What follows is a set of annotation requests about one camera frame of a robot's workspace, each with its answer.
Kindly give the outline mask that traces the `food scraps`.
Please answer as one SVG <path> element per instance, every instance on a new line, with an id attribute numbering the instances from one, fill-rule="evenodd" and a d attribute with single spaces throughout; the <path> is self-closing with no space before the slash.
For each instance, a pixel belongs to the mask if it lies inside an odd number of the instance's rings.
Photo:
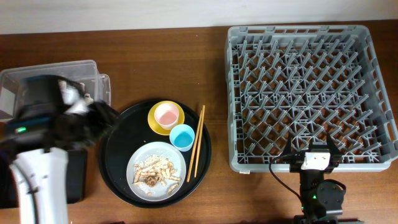
<path id="1" fill-rule="evenodd" d="M 139 187 L 148 196 L 154 196 L 156 186 L 166 190 L 170 195 L 179 186 L 181 177 L 177 177 L 177 169 L 166 157 L 151 155 L 143 162 L 134 164 L 135 174 L 132 184 Z"/>

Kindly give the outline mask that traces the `white napkin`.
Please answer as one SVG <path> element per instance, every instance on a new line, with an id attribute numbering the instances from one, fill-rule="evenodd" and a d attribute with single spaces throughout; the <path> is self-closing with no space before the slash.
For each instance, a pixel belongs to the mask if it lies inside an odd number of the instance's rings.
<path id="1" fill-rule="evenodd" d="M 67 105 L 66 114 L 84 115 L 89 112 L 89 105 L 94 102 L 85 91 L 84 83 L 61 80 L 58 82 L 63 102 Z"/>

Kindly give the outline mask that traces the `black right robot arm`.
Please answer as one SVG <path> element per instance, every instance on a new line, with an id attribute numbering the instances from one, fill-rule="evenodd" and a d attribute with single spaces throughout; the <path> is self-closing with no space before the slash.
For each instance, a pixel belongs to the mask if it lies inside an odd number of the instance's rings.
<path id="1" fill-rule="evenodd" d="M 326 136 L 326 143 L 311 142 L 308 149 L 299 152 L 292 152 L 289 136 L 282 155 L 289 163 L 289 171 L 300 175 L 299 199 L 303 214 L 294 216 L 294 223 L 338 223 L 346 186 L 324 178 L 339 166 L 342 158 L 331 136 Z"/>

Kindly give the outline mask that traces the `grey round plate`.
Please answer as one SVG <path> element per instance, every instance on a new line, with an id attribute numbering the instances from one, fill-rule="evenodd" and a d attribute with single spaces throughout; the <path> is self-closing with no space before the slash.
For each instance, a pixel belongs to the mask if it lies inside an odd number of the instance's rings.
<path id="1" fill-rule="evenodd" d="M 174 167 L 178 170 L 176 176 L 182 178 L 181 182 L 179 183 L 179 186 L 175 188 L 170 195 L 167 193 L 166 190 L 162 190 L 158 185 L 154 188 L 155 195 L 148 196 L 139 187 L 132 184 L 135 174 L 134 164 L 139 164 L 140 162 L 143 162 L 153 154 L 168 158 L 174 164 Z M 187 168 L 186 168 L 185 159 L 183 158 L 182 153 L 178 149 L 176 149 L 173 145 L 168 144 L 166 142 L 150 142 L 140 147 L 131 156 L 127 164 L 126 178 L 128 186 L 136 196 L 138 196 L 139 198 L 143 199 L 146 202 L 162 202 L 176 195 L 177 192 L 182 188 L 182 184 L 185 181 L 186 172 Z"/>

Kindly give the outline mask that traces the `light blue cup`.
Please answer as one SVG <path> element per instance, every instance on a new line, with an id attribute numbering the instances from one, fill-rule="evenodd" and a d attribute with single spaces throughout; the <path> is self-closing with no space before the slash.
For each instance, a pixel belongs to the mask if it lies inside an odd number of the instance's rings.
<path id="1" fill-rule="evenodd" d="M 195 140 L 194 130 L 187 124 L 178 124 L 170 132 L 170 142 L 181 152 L 189 151 Z"/>

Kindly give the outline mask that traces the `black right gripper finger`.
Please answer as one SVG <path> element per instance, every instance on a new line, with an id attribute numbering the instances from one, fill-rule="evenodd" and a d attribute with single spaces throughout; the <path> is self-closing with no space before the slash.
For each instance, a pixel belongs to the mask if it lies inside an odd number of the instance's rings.
<path id="1" fill-rule="evenodd" d="M 340 150 L 335 145 L 330 134 L 326 135 L 326 143 L 327 143 L 327 146 L 328 146 L 328 149 L 329 149 L 331 155 L 340 155 Z"/>
<path id="2" fill-rule="evenodd" d="M 287 143 L 284 147 L 284 155 L 292 153 L 292 135 L 289 133 Z"/>

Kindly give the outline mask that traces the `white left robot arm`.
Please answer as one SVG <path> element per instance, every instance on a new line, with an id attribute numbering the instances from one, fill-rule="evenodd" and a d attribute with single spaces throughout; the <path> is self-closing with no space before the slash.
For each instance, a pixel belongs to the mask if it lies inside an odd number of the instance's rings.
<path id="1" fill-rule="evenodd" d="M 23 106 L 6 123 L 1 157 L 16 182 L 22 223 L 68 223 L 68 152 L 102 138 L 119 113 L 103 101 Z"/>

